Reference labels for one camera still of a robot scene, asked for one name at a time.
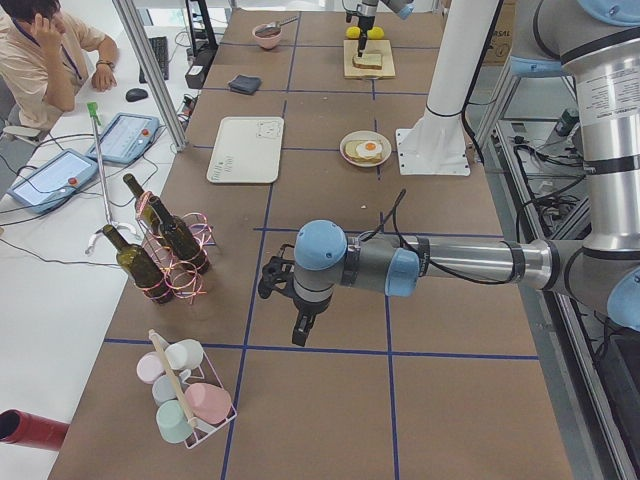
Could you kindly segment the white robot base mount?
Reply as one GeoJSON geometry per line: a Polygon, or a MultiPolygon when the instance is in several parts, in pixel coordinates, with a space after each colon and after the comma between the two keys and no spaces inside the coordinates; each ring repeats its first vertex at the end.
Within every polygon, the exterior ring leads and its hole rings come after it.
{"type": "Polygon", "coordinates": [[[477,61],[474,6],[451,3],[424,114],[396,131],[403,175],[469,174],[461,117],[477,61]]]}

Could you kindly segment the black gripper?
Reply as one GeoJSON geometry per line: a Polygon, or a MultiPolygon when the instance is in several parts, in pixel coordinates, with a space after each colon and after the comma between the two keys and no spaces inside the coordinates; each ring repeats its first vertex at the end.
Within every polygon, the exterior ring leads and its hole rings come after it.
{"type": "Polygon", "coordinates": [[[293,290],[294,304],[299,311],[292,331],[292,343],[305,346],[317,314],[324,312],[330,305],[334,287],[332,284],[309,287],[294,279],[293,290]]]}
{"type": "Polygon", "coordinates": [[[364,16],[360,15],[358,17],[358,28],[360,29],[360,34],[358,37],[358,47],[357,47],[357,56],[361,57],[366,49],[367,40],[368,40],[368,32],[374,27],[374,17],[373,16],[364,16]]]}

